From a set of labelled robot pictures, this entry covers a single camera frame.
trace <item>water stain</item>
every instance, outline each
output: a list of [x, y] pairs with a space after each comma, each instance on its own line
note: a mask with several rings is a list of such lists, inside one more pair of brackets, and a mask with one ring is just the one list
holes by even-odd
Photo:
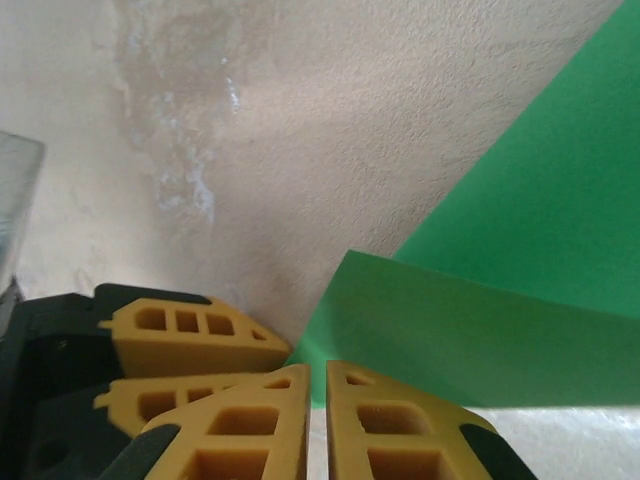
[[269, 48], [277, 3], [113, 0], [118, 125], [153, 159], [158, 207], [213, 224], [216, 125], [242, 113], [247, 62]]

